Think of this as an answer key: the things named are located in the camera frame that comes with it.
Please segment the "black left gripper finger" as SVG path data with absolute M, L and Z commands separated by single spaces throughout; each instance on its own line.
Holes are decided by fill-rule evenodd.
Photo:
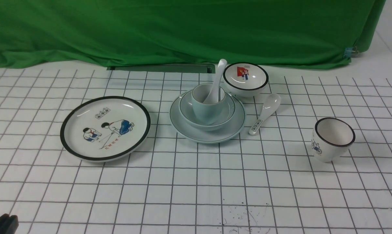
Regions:
M 0 216 L 0 234 L 14 234 L 18 226 L 18 216 L 9 214 Z

